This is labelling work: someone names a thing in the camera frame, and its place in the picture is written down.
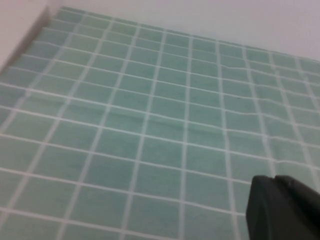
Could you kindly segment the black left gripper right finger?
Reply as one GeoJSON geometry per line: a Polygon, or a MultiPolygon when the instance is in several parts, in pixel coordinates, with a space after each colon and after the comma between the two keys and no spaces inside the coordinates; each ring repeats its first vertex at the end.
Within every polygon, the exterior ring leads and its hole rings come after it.
{"type": "Polygon", "coordinates": [[[263,176],[261,227],[264,240],[318,240],[320,196],[288,175],[263,176]]]}

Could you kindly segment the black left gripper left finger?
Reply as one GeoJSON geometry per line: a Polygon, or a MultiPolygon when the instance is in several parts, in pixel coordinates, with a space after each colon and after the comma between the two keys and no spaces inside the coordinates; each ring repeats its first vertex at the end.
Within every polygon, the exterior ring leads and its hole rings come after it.
{"type": "Polygon", "coordinates": [[[263,190],[272,186],[272,178],[256,175],[252,178],[245,218],[250,240],[269,240],[266,204],[263,190]]]}

